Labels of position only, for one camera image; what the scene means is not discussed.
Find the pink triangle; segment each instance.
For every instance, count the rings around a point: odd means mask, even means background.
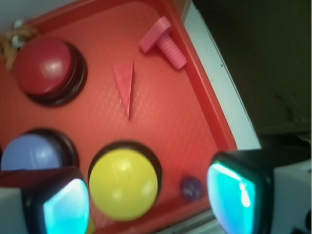
[[[132,90],[134,83],[133,61],[127,61],[113,66],[115,81],[121,96],[123,107],[125,108],[128,119],[131,115]]]

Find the orange tray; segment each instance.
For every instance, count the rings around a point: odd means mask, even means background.
[[[166,16],[171,36],[187,59],[177,72],[154,48],[146,55],[138,44]],[[158,157],[163,187],[152,209],[131,222],[114,222],[91,201],[97,233],[150,233],[209,207],[207,194],[188,202],[180,193],[184,176],[206,187],[212,155],[235,149],[235,141],[192,43],[168,0],[78,0],[30,22],[42,34],[75,45],[88,65],[81,94],[61,107],[28,99],[0,64],[0,147],[32,128],[53,128],[75,143],[85,178],[90,162],[105,145],[123,139],[147,145]],[[112,66],[134,61],[131,121],[127,119]]]

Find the pink bolt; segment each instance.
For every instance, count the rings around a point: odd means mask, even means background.
[[[140,41],[140,49],[146,53],[154,45],[163,52],[171,65],[177,70],[186,64],[186,58],[179,50],[175,42],[170,38],[171,24],[168,19],[163,16],[152,26],[145,37]]]

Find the blue button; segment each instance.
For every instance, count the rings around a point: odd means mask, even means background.
[[[211,208],[227,233],[253,233],[255,222],[255,184],[222,163],[208,170]]]
[[[84,234],[89,223],[89,194],[83,180],[73,179],[43,205],[47,234]]]
[[[1,170],[40,170],[62,167],[62,161],[54,145],[45,137],[24,134],[14,139],[4,150]]]

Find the white object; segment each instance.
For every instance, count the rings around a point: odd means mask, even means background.
[[[28,233],[20,189],[0,187],[0,207],[0,233]]]
[[[184,26],[218,98],[237,148],[261,148],[226,64],[193,3],[186,15]]]

